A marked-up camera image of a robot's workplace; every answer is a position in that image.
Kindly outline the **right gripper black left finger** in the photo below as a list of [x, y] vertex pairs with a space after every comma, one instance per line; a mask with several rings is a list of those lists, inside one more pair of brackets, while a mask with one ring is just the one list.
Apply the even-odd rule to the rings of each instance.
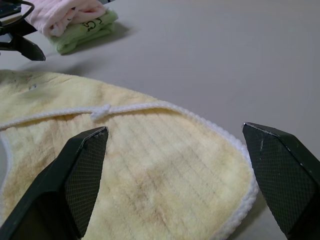
[[80, 240], [97, 200], [109, 131], [70, 138], [42, 170], [0, 228], [2, 240]]

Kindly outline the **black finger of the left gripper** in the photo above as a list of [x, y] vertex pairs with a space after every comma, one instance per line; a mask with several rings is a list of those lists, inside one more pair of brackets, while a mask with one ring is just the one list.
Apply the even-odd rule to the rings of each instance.
[[19, 52], [31, 61], [45, 61], [46, 57], [38, 45], [19, 34], [6, 33], [0, 36], [0, 50]]
[[1, 28], [0, 34], [5, 35], [5, 34], [11, 33], [11, 34], [18, 34], [18, 35], [28, 35], [36, 31], [37, 30], [32, 25], [30, 25], [27, 21], [22, 20], [11, 26]]

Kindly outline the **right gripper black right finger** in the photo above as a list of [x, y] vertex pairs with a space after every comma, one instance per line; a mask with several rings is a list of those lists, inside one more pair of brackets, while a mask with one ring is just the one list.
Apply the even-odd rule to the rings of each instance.
[[320, 162], [294, 135], [256, 123], [242, 127], [254, 175], [289, 240], [320, 238]]

